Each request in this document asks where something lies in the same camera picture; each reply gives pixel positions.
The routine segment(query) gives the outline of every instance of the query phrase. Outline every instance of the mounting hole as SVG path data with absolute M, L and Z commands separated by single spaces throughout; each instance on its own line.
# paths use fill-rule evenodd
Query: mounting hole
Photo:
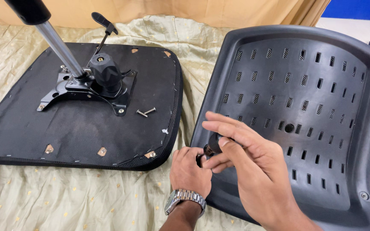
M 294 126 L 293 124 L 287 124 L 287 125 L 285 126 L 285 131 L 286 131 L 287 133 L 291 133 L 291 132 L 294 130 L 294 128 L 295 128 L 295 126 Z

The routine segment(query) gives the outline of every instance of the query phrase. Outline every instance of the black cylinder cap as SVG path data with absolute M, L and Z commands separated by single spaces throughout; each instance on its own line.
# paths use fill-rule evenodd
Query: black cylinder cap
M 41 0 L 5 0 L 26 25 L 38 25 L 48 21 L 51 13 Z

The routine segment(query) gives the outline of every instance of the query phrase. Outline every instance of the rectangular slot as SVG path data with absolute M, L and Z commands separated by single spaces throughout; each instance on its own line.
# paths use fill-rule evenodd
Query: rectangular slot
M 254 103 L 255 104 L 258 103 L 259 98 L 260 98 L 260 95 L 259 94 L 256 94 L 255 95 L 255 98 L 254 98 Z
M 309 101 L 303 102 L 303 104 L 302 104 L 302 111 L 306 111 L 306 108 L 308 107 L 308 103 L 309 103 Z
M 228 97 L 229 97 L 229 94 L 225 94 L 225 97 L 224 97 L 224 104 L 226 104 L 228 102 Z
M 311 174 L 306 174 L 306 181 L 308 182 L 308 184 L 312 184 L 311 182 Z
M 288 48 L 285 48 L 284 57 L 283 58 L 287 58 L 288 57 L 288 52 L 289 52 L 289 49 Z
M 335 64 L 335 57 L 331 56 L 331 62 L 329 63 L 329 65 L 333 67 L 334 64 Z
M 291 107 L 293 98 L 288 98 L 288 101 L 286 102 L 286 107 Z
M 266 119 L 266 122 L 265 122 L 265 128 L 267 128 L 269 126 L 269 123 L 270 123 L 270 119 Z
M 268 81 L 272 81 L 272 79 L 273 79 L 273 71 L 271 71 L 270 73 L 269 73 L 269 78 L 268 78 Z
M 302 81 L 301 81 L 301 85 L 302 86 L 305 86 L 306 85 L 306 80 L 308 79 L 308 76 L 307 75 L 304 75 L 303 77 L 302 77 Z
M 296 180 L 296 170 L 292 170 L 292 180 Z
M 289 83 L 289 79 L 291 78 L 291 74 L 288 72 L 285 76 L 285 82 Z
M 243 94 L 239 94 L 239 97 L 238 97 L 238 103 L 239 104 L 242 102 L 242 97 L 243 97 Z
M 284 126 L 284 123 L 285 123 L 285 121 L 279 122 L 278 130 L 282 129 L 282 127 Z
M 298 124 L 298 125 L 296 126 L 295 134 L 299 134 L 299 131 L 301 130 L 301 127 L 302 127 L 302 125 L 301 125 L 301 124 Z
M 255 126 L 255 122 L 256 121 L 257 121 L 257 118 L 256 117 L 252 118 L 251 127 Z
M 251 59 L 254 59 L 255 58 L 255 55 L 257 55 L 257 51 L 256 50 L 253 50 L 252 51 L 252 55 L 251 55 Z
M 323 79 L 322 79 L 322 78 L 320 78 L 320 79 L 318 80 L 318 84 L 316 85 L 316 88 L 321 89 L 321 87 L 322 87 L 322 81 L 323 81 Z
M 321 60 L 321 53 L 316 53 L 315 62 L 319 62 Z
M 266 57 L 267 58 L 270 58 L 270 56 L 272 55 L 272 49 L 270 48 L 269 50 L 268 50 L 268 53 L 266 54 Z
M 332 84 L 331 93 L 335 93 L 336 83 Z
M 346 71 L 346 61 L 343 61 L 342 71 Z
M 316 111 L 316 114 L 317 115 L 320 115 L 321 114 L 321 112 L 322 112 L 322 108 L 323 108 L 324 106 L 322 105 L 322 104 L 320 104 L 319 106 L 318 106 L 318 110 Z
M 241 58 L 241 56 L 242 56 L 242 51 L 239 51 L 238 52 L 238 55 L 236 56 L 236 60 L 240 60 L 240 58 Z
M 305 160 L 305 158 L 306 158 L 306 150 L 304 150 L 304 151 L 302 152 L 301 160 Z
M 252 75 L 252 81 L 255 81 L 257 79 L 258 72 L 254 71 L 254 74 Z
M 288 148 L 288 152 L 286 153 L 287 156 L 291 156 L 293 147 Z
M 269 101 L 269 105 L 273 105 L 273 103 L 275 102 L 275 96 L 273 95 L 271 98 L 270 98 L 270 101 Z
M 332 119 L 334 114 L 335 114 L 335 109 L 332 109 L 331 114 L 329 115 L 329 118 Z
M 338 184 L 336 184 L 336 193 L 340 195 L 340 188 Z
M 240 81 L 240 77 L 242 76 L 242 72 L 238 72 L 236 75 L 236 81 Z
M 319 133 L 318 140 L 322 140 L 322 137 L 324 136 L 324 132 Z
M 313 128 L 310 127 L 309 130 L 308 130 L 308 133 L 306 134 L 306 137 L 311 137 L 312 131 L 313 131 Z
M 303 60 L 303 59 L 305 59 L 305 50 L 301 50 L 301 54 L 299 55 L 299 59 L 300 60 Z

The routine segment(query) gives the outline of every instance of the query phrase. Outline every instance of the beige cloth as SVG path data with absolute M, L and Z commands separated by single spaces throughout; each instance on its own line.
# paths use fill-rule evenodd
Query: beige cloth
M 129 22 L 145 15 L 166 14 L 191 18 L 215 27 L 256 25 L 314 26 L 330 0 L 44 0 L 53 25 L 97 28 L 91 12 L 111 22 Z M 0 0 L 0 24 L 23 25 Z
M 108 44 L 162 46 L 179 58 L 182 119 L 174 148 L 189 145 L 221 44 L 230 28 L 146 16 L 116 24 Z M 99 43 L 104 28 L 56 28 L 64 41 Z M 0 101 L 48 44 L 31 26 L 0 25 Z M 0 165 L 0 231 L 156 231 L 166 220 L 171 157 L 148 172 Z M 262 227 L 207 207 L 197 231 Z

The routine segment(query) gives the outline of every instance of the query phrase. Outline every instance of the screw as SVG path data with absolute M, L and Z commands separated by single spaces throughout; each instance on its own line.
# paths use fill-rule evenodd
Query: screw
M 153 111 L 157 111 L 157 109 L 154 107 L 154 108 L 152 108 L 151 110 L 149 110 L 149 111 L 147 111 L 147 112 L 144 112 L 144 114 L 148 114 L 148 113 L 151 113 L 151 112 L 153 112 Z
M 145 115 L 144 113 L 140 112 L 139 110 L 137 110 L 136 113 L 141 114 L 141 115 L 143 115 L 145 117 L 148 117 L 147 115 Z

